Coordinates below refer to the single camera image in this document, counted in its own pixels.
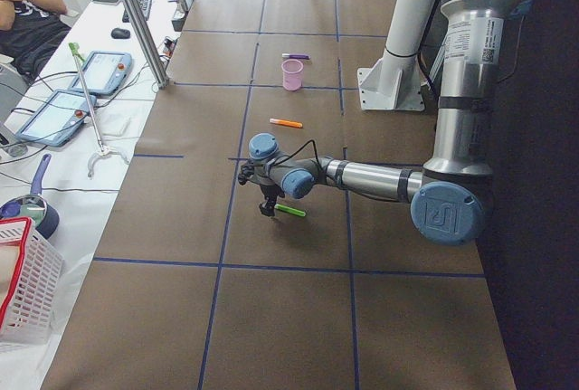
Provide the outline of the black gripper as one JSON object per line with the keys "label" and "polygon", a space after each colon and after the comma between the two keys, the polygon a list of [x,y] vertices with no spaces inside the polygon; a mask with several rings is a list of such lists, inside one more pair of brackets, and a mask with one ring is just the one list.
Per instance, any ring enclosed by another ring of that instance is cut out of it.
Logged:
{"label": "black gripper", "polygon": [[261,192],[265,199],[265,202],[259,204],[259,209],[263,215],[268,214],[269,208],[269,217],[275,216],[275,204],[277,203],[277,199],[280,196],[280,188],[276,185],[260,185]]}

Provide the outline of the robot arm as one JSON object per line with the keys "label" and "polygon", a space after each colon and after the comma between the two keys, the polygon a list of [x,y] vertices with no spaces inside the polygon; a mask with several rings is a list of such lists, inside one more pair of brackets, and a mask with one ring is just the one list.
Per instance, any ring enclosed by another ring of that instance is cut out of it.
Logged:
{"label": "robot arm", "polygon": [[273,216],[279,198],[300,199],[315,185],[410,207],[416,229],[429,241],[462,245],[484,230],[492,210],[487,161],[492,101],[498,82],[503,27],[520,0],[396,0],[383,56],[358,70],[364,110],[421,111],[422,38],[433,11],[448,28],[432,157],[419,171],[372,166],[331,157],[301,159],[283,152],[269,133],[251,138],[240,184],[263,194],[262,214]]}

